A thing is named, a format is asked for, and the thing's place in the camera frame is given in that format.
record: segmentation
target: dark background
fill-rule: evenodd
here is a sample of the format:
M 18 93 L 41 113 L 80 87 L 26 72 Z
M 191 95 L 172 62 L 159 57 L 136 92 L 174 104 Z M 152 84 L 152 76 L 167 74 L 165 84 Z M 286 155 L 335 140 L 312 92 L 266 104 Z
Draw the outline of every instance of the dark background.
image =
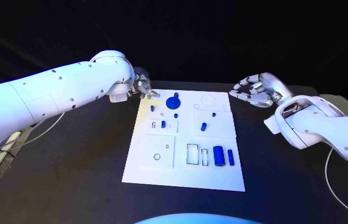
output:
M 1 81 L 116 49 L 152 80 L 236 83 L 269 71 L 289 85 L 348 96 L 346 0 L 0 0 L 0 5 Z

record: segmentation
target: blue disc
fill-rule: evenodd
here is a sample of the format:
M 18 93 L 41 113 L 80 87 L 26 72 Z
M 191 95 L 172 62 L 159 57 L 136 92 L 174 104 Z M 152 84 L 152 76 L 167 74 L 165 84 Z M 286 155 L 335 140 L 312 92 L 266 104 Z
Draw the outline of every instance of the blue disc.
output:
M 177 97 L 169 97 L 165 101 L 165 105 L 169 109 L 177 109 L 180 107 L 180 99 Z

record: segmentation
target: robotic hand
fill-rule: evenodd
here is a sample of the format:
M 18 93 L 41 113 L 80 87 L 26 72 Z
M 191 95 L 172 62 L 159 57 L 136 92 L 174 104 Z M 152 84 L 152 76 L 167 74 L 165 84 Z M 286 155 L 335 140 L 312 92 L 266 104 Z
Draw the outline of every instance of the robotic hand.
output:
M 82 61 L 0 84 L 0 142 L 11 133 L 109 95 L 111 102 L 159 97 L 148 72 L 132 67 L 125 55 L 99 52 Z
M 251 84 L 250 94 L 237 89 Z M 244 78 L 230 95 L 257 107 L 277 104 L 274 115 L 264 120 L 273 134 L 282 133 L 292 146 L 303 149 L 325 142 L 348 160 L 348 117 L 320 97 L 295 96 L 285 83 L 270 73 Z

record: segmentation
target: blue object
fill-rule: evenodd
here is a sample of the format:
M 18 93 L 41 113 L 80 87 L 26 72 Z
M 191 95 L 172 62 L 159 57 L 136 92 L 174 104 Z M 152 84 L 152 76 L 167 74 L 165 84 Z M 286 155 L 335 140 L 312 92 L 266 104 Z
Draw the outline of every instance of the blue object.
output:
M 165 105 L 172 110 L 180 107 L 180 95 L 177 92 L 174 93 L 174 96 L 167 99 Z
M 207 128 L 207 123 L 204 122 L 204 123 L 201 124 L 201 131 L 205 131 L 205 128 Z
M 224 166 L 223 147 L 221 146 L 214 146 L 213 147 L 213 152 L 214 152 L 215 166 Z
M 136 224 L 259 224 L 251 220 L 240 219 L 226 215 L 203 214 L 203 213 L 180 213 L 171 215 L 157 216 L 146 219 Z
M 228 153 L 230 165 L 234 165 L 234 160 L 233 160 L 233 153 L 231 153 L 231 150 L 227 150 L 227 153 Z

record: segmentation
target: small blue part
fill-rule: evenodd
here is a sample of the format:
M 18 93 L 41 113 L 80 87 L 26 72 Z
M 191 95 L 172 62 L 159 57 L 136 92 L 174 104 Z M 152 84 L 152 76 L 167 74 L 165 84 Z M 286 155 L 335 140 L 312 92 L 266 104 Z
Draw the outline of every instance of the small blue part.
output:
M 228 153 L 230 165 L 234 165 L 231 150 L 227 150 L 227 153 Z
M 201 124 L 201 131 L 205 131 L 205 128 L 207 128 L 207 123 L 204 122 L 204 123 Z
M 213 147 L 213 152 L 214 152 L 214 162 L 215 166 L 224 166 L 224 156 L 223 156 L 223 147 L 221 146 L 214 146 Z
M 177 92 L 174 93 L 174 96 L 167 99 L 165 105 L 172 110 L 180 107 L 180 95 Z

